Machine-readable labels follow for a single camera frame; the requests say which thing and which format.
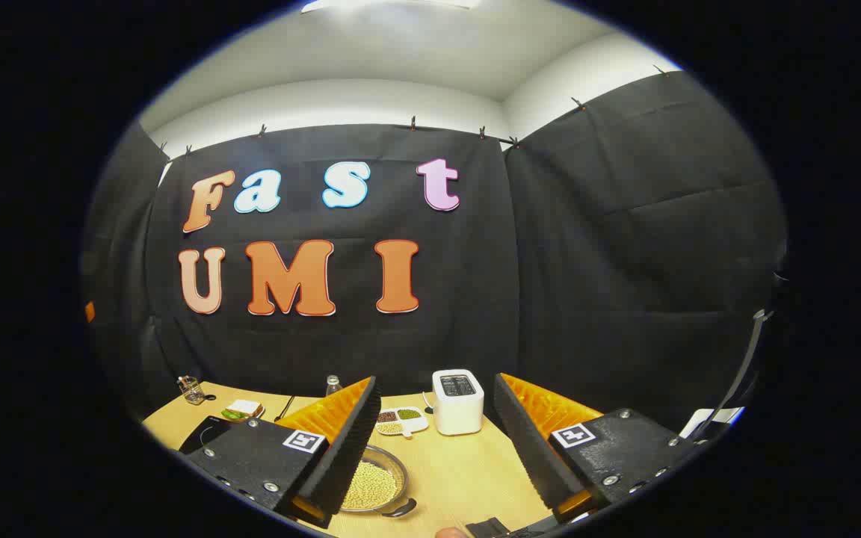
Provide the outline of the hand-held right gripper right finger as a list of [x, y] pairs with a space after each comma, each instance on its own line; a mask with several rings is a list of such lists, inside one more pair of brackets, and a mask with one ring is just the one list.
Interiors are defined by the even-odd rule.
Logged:
[[602, 413], [504, 372], [493, 406], [560, 523], [641, 496], [701, 447], [635, 409]]

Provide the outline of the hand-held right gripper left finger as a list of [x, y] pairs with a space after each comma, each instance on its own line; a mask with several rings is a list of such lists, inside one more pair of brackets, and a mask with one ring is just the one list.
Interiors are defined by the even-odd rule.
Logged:
[[180, 454], [263, 510], [327, 528], [379, 413], [378, 380], [369, 376], [277, 421], [209, 416]]

